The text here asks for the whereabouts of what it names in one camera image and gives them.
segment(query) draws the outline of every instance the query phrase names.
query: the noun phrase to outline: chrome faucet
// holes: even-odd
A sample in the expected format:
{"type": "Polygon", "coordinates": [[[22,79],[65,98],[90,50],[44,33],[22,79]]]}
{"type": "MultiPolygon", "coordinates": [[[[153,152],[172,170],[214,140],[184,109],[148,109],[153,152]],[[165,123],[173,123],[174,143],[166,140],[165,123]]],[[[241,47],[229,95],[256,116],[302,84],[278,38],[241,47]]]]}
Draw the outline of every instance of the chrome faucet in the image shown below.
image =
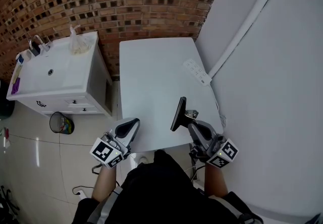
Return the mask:
{"type": "Polygon", "coordinates": [[[49,49],[50,49],[51,42],[48,42],[47,44],[45,44],[45,43],[41,40],[41,38],[40,38],[38,35],[34,35],[34,36],[32,36],[32,37],[28,40],[29,48],[30,48],[30,49],[33,49],[33,47],[32,47],[32,41],[34,40],[34,38],[35,38],[35,37],[37,37],[37,38],[38,38],[38,40],[39,40],[40,45],[42,46],[42,48],[43,48],[46,52],[48,52],[48,51],[49,51],[49,49]]]}

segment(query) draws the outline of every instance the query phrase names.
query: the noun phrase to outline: plastic bag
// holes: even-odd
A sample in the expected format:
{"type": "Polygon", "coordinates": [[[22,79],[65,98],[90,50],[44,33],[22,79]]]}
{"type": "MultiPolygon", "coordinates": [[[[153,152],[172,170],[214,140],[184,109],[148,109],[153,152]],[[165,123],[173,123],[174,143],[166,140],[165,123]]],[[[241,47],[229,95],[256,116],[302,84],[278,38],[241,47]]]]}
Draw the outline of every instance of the plastic bag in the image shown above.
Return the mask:
{"type": "Polygon", "coordinates": [[[75,29],[79,28],[80,25],[72,27],[70,25],[71,36],[70,36],[70,51],[72,54],[85,53],[88,52],[92,46],[92,40],[88,37],[77,35],[75,29]]]}

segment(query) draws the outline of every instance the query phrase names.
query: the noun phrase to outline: brick wall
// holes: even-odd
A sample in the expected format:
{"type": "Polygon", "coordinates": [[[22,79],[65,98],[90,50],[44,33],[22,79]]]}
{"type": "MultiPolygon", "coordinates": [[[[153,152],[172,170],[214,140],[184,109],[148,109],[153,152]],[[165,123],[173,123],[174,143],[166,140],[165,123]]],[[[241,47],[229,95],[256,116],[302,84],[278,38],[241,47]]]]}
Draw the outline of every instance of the brick wall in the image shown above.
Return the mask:
{"type": "Polygon", "coordinates": [[[28,38],[45,41],[97,30],[111,75],[119,73],[119,42],[150,37],[196,39],[213,0],[0,0],[0,78],[10,81],[28,38]]]}

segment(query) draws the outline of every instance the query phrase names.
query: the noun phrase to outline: sink basin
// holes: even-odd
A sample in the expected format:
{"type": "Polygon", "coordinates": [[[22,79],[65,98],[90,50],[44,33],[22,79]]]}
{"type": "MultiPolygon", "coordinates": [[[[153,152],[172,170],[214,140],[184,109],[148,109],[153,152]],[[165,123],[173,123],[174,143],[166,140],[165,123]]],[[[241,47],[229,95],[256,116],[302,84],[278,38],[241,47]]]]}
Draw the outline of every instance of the sink basin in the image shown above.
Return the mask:
{"type": "Polygon", "coordinates": [[[97,33],[86,33],[83,36],[86,36],[92,44],[86,53],[72,54],[69,49],[70,38],[65,37],[55,40],[49,51],[42,51],[40,55],[23,63],[19,74],[19,90],[12,96],[19,98],[19,96],[35,94],[46,95],[53,91],[56,93],[64,90],[85,91],[97,33]]]}

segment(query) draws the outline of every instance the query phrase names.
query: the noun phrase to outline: white tile floor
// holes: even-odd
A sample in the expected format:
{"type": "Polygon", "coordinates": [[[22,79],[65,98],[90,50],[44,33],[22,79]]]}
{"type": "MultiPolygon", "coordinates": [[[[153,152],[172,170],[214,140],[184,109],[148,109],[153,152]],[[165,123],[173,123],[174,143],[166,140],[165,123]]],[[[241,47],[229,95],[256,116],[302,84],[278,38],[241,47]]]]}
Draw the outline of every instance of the white tile floor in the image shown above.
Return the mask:
{"type": "MultiPolygon", "coordinates": [[[[0,149],[0,181],[13,193],[21,208],[23,223],[71,223],[79,197],[72,193],[76,186],[93,186],[97,175],[91,168],[97,161],[89,154],[97,137],[116,120],[121,119],[119,84],[114,83],[113,117],[74,115],[72,135],[59,135],[49,128],[49,118],[16,103],[13,115],[0,122],[9,128],[11,146],[0,149]]],[[[189,145],[165,150],[186,170],[191,167],[189,145]]],[[[153,152],[134,153],[117,166],[117,181],[121,184],[137,160],[153,152]]],[[[92,189],[82,188],[87,196],[92,189]]]]}

